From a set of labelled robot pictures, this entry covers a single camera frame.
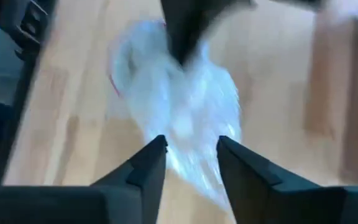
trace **plastic bag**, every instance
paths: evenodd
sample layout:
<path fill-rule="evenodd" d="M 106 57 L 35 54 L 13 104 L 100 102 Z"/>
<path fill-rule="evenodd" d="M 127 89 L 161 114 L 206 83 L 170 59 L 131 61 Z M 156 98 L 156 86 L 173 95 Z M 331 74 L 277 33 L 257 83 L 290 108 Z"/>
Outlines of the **plastic bag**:
<path fill-rule="evenodd" d="M 209 61 L 207 45 L 181 67 L 168 52 L 164 24 L 139 22 L 111 49 L 111 80 L 144 141 L 164 134 L 168 167 L 228 209 L 216 143 L 220 135 L 241 141 L 239 100 L 230 74 Z"/>

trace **wooden floor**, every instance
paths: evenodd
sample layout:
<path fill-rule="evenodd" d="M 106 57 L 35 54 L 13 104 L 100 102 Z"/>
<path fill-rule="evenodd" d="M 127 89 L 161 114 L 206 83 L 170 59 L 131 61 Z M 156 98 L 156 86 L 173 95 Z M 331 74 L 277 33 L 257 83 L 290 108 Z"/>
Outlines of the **wooden floor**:
<path fill-rule="evenodd" d="M 333 90 L 318 74 L 328 68 L 316 57 L 329 57 L 327 37 L 314 44 L 314 28 L 326 17 L 271 1 L 258 4 L 252 11 L 238 9 L 210 33 L 211 58 L 228 68 L 239 89 L 242 143 L 319 184 L 341 183 L 344 109 L 324 106 L 331 100 L 345 108 L 341 99 L 326 96 L 341 95 L 346 85 L 324 92 Z M 158 17 L 158 0 L 59 1 L 6 184 L 87 185 L 144 145 L 133 122 L 108 117 L 108 47 L 128 23 Z M 313 53 L 316 47 L 322 55 Z M 169 170 L 158 222 L 232 220 Z"/>

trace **white plastic bag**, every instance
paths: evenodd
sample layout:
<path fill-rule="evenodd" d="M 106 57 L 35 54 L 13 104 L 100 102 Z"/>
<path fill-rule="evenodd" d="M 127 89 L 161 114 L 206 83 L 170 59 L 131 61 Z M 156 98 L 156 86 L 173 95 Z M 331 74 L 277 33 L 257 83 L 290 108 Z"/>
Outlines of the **white plastic bag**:
<path fill-rule="evenodd" d="M 168 167 L 228 209 L 216 143 L 220 135 L 241 141 L 238 95 L 206 44 L 182 68 L 168 52 L 164 24 L 139 22 L 111 50 L 111 80 L 144 141 L 164 134 Z"/>

